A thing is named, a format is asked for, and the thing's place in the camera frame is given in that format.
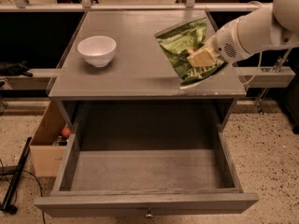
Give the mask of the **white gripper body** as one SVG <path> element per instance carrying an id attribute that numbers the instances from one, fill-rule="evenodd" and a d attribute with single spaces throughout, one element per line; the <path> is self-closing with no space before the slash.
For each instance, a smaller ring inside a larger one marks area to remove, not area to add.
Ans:
<path id="1" fill-rule="evenodd" d="M 239 19 L 223 25 L 212 37 L 205 41 L 203 48 L 210 48 L 227 63 L 246 60 L 250 54 L 246 52 L 238 39 L 237 27 Z"/>

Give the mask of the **yellow taped gripper finger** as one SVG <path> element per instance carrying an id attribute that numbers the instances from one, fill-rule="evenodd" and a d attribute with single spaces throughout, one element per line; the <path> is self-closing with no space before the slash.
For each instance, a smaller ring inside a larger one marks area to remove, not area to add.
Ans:
<path id="1" fill-rule="evenodd" d="M 192 67 L 206 67 L 222 64 L 220 54 L 212 47 L 203 47 L 198 50 L 187 50 L 189 56 L 188 62 Z"/>

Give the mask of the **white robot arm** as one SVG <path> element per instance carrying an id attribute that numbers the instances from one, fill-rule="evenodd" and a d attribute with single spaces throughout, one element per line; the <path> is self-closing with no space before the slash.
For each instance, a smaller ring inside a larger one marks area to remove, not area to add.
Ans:
<path id="1" fill-rule="evenodd" d="M 299 46 L 299 0 L 273 0 L 223 25 L 187 60 L 192 67 L 246 60 L 266 50 Z"/>

